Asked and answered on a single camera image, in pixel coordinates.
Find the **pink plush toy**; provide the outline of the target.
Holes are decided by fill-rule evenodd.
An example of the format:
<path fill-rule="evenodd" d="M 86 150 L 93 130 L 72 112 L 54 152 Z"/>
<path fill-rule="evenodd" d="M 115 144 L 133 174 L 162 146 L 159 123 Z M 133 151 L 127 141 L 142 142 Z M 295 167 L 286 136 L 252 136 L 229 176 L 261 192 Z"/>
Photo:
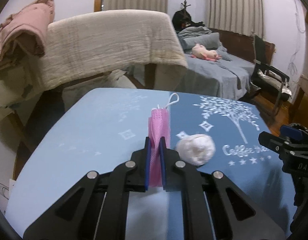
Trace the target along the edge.
<path fill-rule="evenodd" d="M 191 57 L 213 62 L 222 58 L 221 55 L 217 53 L 217 51 L 207 50 L 204 45 L 198 43 L 195 44 L 195 46 L 192 48 Z"/>

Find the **pink foam net sleeve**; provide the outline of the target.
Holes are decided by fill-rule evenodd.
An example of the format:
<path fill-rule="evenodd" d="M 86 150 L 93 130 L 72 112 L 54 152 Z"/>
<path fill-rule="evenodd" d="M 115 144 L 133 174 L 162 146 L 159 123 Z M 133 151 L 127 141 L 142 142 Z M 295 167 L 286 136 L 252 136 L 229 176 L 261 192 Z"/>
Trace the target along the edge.
<path fill-rule="evenodd" d="M 161 157 L 159 152 L 160 140 L 165 138 L 167 147 L 170 147 L 170 112 L 168 108 L 179 102 L 179 95 L 172 93 L 164 107 L 159 105 L 151 110 L 149 117 L 149 139 L 151 142 L 151 158 L 149 172 L 149 187 L 161 187 Z"/>

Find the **right beige curtain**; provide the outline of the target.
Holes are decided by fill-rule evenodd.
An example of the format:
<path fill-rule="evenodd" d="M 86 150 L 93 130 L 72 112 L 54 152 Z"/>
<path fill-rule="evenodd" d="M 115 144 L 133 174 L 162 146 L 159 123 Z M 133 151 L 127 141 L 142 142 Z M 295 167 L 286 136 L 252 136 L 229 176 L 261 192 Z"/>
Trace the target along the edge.
<path fill-rule="evenodd" d="M 263 0 L 207 0 L 206 12 L 209 28 L 264 37 Z"/>

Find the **brown wooden wardrobe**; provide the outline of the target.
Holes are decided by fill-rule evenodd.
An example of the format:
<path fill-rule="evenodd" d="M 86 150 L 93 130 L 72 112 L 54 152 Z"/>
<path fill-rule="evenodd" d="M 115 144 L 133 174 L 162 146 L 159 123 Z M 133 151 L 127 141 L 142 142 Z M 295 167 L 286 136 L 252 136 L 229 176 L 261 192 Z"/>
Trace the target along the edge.
<path fill-rule="evenodd" d="M 289 108 L 289 122 L 300 123 L 308 127 L 308 12 L 306 12 L 305 24 L 305 62 L 298 82 L 296 98 Z"/>

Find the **pink quilted jacket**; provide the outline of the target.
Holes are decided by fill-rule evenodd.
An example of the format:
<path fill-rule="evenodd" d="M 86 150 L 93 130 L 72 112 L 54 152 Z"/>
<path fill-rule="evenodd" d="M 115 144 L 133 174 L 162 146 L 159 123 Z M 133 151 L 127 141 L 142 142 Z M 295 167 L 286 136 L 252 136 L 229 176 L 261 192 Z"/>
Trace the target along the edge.
<path fill-rule="evenodd" d="M 54 0 L 35 0 L 0 24 L 0 70 L 25 55 L 43 56 L 48 25 L 55 18 Z"/>

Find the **blue patterned table cloth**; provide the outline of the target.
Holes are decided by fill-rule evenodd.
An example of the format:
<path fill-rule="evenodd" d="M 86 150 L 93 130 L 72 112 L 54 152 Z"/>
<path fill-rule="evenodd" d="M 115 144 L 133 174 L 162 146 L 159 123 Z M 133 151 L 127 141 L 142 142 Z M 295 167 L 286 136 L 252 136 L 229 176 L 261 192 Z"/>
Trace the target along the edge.
<path fill-rule="evenodd" d="M 81 98 L 51 128 L 20 172 L 6 219 L 22 235 L 87 172 L 112 171 L 143 148 L 151 111 L 170 92 L 99 88 Z M 286 233 L 296 208 L 294 186 L 275 152 L 258 143 L 267 130 L 257 108 L 245 102 L 179 93 L 169 106 L 171 147 L 194 134 L 212 137 L 216 152 L 202 172 L 222 171 Z"/>

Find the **silver chair cushion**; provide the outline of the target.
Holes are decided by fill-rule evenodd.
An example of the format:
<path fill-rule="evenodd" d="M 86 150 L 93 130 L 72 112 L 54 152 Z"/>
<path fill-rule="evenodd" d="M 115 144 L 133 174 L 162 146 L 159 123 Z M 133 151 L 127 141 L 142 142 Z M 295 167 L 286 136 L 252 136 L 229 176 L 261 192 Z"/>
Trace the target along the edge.
<path fill-rule="evenodd" d="M 281 78 L 277 79 L 276 77 L 268 76 L 266 74 L 263 74 L 261 70 L 257 71 L 257 75 L 262 81 L 270 85 L 271 88 L 275 88 L 278 92 L 280 91 Z M 292 96 L 292 91 L 288 88 L 287 81 L 283 85 L 282 94 L 287 94 L 287 96 Z"/>

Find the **small white tissue ball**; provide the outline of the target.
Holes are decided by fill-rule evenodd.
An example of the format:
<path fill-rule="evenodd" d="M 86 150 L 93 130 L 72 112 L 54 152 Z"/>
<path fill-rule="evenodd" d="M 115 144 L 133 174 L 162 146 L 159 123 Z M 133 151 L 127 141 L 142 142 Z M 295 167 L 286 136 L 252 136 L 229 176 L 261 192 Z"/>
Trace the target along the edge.
<path fill-rule="evenodd" d="M 181 139 L 175 150 L 182 161 L 194 166 L 202 166 L 214 156 L 216 146 L 211 136 L 194 134 Z"/>

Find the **bed with grey sheet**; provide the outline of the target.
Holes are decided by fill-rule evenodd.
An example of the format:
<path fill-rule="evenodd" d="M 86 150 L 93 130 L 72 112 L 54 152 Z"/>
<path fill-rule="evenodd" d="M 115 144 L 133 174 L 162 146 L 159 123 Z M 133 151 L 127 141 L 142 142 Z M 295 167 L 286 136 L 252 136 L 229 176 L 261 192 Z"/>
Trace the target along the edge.
<path fill-rule="evenodd" d="M 231 100 L 243 98 L 250 91 L 254 64 L 227 53 L 225 57 L 227 60 L 213 62 L 186 54 L 188 69 L 175 91 Z"/>

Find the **beige striped blanket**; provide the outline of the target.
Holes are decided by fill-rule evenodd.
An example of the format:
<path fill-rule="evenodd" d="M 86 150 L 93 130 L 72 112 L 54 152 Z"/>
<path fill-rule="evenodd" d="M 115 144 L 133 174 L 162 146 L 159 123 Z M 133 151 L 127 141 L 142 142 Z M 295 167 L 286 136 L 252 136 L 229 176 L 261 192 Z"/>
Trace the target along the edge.
<path fill-rule="evenodd" d="M 108 10 L 51 23 L 42 57 L 19 51 L 0 69 L 0 120 L 43 91 L 147 64 L 157 66 L 158 90 L 174 90 L 187 71 L 171 19 L 163 12 Z"/>

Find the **wooden coat stand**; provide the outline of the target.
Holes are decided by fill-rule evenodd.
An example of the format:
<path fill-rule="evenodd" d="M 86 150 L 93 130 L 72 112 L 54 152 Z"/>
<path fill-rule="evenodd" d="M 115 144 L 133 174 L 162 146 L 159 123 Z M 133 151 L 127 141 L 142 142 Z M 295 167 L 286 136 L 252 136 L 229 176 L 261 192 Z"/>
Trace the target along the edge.
<path fill-rule="evenodd" d="M 191 6 L 187 0 L 184 0 L 182 3 L 181 3 L 182 7 L 183 7 L 183 10 L 186 11 L 187 7 Z"/>

